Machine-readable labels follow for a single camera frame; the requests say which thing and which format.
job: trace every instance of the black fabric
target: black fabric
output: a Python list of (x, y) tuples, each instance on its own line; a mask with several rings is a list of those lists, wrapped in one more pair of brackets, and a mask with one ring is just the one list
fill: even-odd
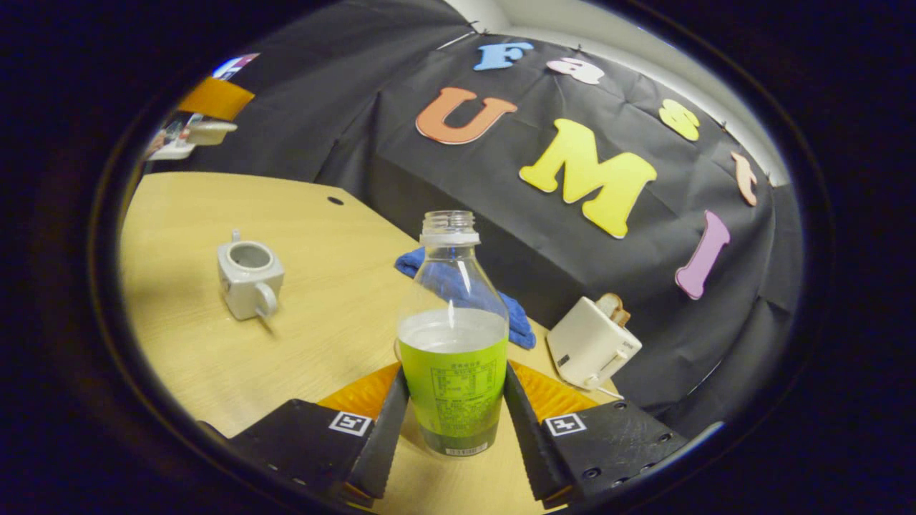
[(348, 0), (302, 17), (237, 52), (260, 53), (230, 80), (255, 94), (234, 120), (238, 129), (187, 159), (154, 161), (153, 171), (312, 181), (394, 71), (469, 30), (439, 1)]
[[(535, 49), (511, 68), (473, 71), (479, 46), (516, 40), (475, 35), (431, 52), (409, 76), (379, 93), (341, 137), (318, 181), (345, 187), (411, 235), (419, 234), (426, 211), (474, 211), (481, 264), (499, 289), (547, 327), (580, 296), (620, 295), (633, 313), (627, 328), (643, 349), (615, 383), (637, 405), (661, 414), (694, 391), (739, 338), (744, 345), (770, 346), (771, 338), (784, 336), (800, 285), (793, 271), (802, 265), (791, 187), (780, 196), (788, 214), (778, 230), (775, 192), (756, 163), (751, 161), (758, 205), (746, 205), (736, 187), (730, 153), (747, 152), (690, 101), (613, 62), (531, 41)], [(592, 62), (606, 76), (594, 86), (545, 68), (548, 60), (563, 57)], [(422, 136), (415, 119), (447, 86), (478, 94), (455, 109), (449, 125), (473, 118), (487, 96), (508, 100), (518, 111), (476, 141), (443, 145)], [(697, 142), (661, 123), (658, 109), (666, 98), (699, 116)], [(582, 202), (596, 193), (567, 204), (562, 187), (547, 194), (519, 178), (519, 169), (552, 142), (553, 121), (561, 117), (595, 132), (600, 160), (633, 152), (656, 169), (658, 178), (639, 195), (623, 239), (582, 215)], [(725, 222), (731, 243), (716, 261), (704, 296), (693, 301), (677, 287), (674, 273), (690, 260), (707, 209)], [(779, 255), (772, 257), (773, 250)], [(782, 315), (760, 327), (748, 325), (761, 298)], [(705, 408), (703, 426), (725, 412), (724, 405)], [(698, 423), (679, 426), (678, 414), (683, 411), (666, 422), (686, 434), (698, 431)]]

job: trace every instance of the nutrition label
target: nutrition label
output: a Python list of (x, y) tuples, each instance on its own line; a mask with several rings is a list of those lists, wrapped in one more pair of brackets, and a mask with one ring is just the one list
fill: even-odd
[(451, 368), (433, 368), (432, 384), (436, 411), (442, 431), (461, 434), (479, 431), (493, 415), (498, 385), (497, 361), (455, 363)]

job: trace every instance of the yellow letter m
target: yellow letter m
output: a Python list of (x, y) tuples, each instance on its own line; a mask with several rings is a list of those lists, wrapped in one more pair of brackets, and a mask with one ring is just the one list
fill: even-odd
[(557, 189), (557, 173), (563, 172), (563, 200), (574, 203), (601, 188), (598, 196), (582, 204), (582, 214), (615, 238), (627, 235), (627, 217), (639, 193), (658, 174), (645, 159), (630, 152), (598, 162), (592, 129), (572, 120), (553, 121), (557, 137), (533, 166), (518, 175), (543, 192)]

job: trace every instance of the white wall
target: white wall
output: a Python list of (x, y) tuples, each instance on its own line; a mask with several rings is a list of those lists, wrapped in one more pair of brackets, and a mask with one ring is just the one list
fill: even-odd
[(582, 49), (619, 62), (691, 99), (757, 161), (770, 182), (789, 182), (766, 129), (705, 67), (672, 45), (601, 7), (580, 0), (446, 0), (478, 31), (533, 38)]

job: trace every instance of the barcode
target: barcode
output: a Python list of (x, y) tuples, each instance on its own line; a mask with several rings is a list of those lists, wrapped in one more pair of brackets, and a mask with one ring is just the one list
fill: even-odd
[(482, 445), (478, 445), (473, 449), (445, 449), (445, 453), (449, 456), (470, 456), (476, 455), (477, 453), (483, 453), (486, 450), (486, 442)]

